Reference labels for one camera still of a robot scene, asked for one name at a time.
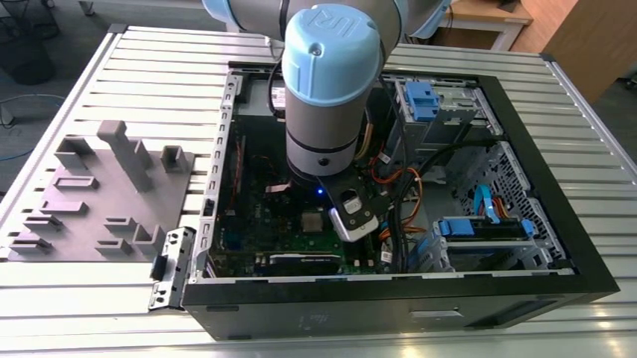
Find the ur robot arm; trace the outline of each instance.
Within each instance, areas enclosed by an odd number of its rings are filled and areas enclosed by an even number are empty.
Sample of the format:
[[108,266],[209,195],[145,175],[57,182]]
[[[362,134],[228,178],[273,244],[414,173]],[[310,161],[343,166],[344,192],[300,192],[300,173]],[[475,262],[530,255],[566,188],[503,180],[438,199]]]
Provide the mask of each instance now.
[[403,34],[430,37],[450,2],[203,0],[215,19],[284,41],[287,162],[326,188],[343,241],[378,227],[356,175],[346,174],[372,85]]

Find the aluminum extrusion table top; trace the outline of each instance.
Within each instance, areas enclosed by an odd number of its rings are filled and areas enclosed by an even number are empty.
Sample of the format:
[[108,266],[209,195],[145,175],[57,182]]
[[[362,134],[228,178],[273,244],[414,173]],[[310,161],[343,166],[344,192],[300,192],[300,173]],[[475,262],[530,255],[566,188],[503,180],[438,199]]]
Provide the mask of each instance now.
[[[148,150],[180,145],[196,154],[180,222],[196,227],[228,61],[271,63],[263,37],[140,27],[105,36],[0,203],[0,245],[37,207],[62,136],[105,146],[95,137],[104,119],[127,121]],[[149,263],[0,263],[0,353],[634,357],[637,169],[559,67],[534,54],[400,45],[387,68],[498,76],[619,293],[507,330],[216,343],[187,314],[147,313]]]

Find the wooden desk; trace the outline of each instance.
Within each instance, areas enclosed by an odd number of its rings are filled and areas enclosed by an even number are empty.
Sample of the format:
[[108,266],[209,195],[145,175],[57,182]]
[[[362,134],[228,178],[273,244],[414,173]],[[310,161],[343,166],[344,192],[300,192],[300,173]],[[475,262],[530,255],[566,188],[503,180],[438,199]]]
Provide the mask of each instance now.
[[[458,0],[451,4],[454,11],[452,28],[463,30],[494,31],[498,36],[494,36],[491,50],[509,51],[519,31],[533,22],[533,17],[526,12],[522,4],[518,4],[513,13],[498,9],[499,0]],[[447,21],[442,21],[439,26],[446,28],[451,21],[451,14],[447,11]]]

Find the metal side panel bracket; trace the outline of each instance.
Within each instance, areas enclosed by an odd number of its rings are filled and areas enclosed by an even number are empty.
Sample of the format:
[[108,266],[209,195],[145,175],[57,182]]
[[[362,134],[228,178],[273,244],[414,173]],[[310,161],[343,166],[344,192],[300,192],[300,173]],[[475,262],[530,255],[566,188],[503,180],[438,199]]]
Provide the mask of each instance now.
[[168,231],[161,253],[152,262],[151,302],[148,310],[161,308],[183,310],[181,293],[187,280],[189,251],[195,240],[196,231],[191,227],[180,227]]

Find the light blue joint cap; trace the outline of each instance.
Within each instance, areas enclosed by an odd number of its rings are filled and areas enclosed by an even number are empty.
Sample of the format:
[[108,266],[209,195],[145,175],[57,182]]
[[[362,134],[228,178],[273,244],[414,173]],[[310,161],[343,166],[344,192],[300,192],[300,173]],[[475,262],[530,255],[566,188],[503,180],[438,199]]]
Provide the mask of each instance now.
[[201,0],[203,7],[208,11],[212,18],[216,20],[239,26],[232,15],[232,9],[229,9],[229,0]]
[[380,36],[362,11],[320,4],[291,17],[281,71],[303,102],[332,107],[351,101],[374,82],[380,64]]
[[451,0],[440,0],[438,8],[435,9],[434,13],[428,17],[427,21],[422,24],[420,28],[414,32],[411,37],[418,37],[420,39],[427,39],[434,34],[435,30],[438,29],[438,25],[444,18],[444,13],[447,12],[447,8],[451,5]]
[[394,2],[396,3],[398,13],[400,14],[402,33],[404,33],[408,21],[408,0],[394,0]]

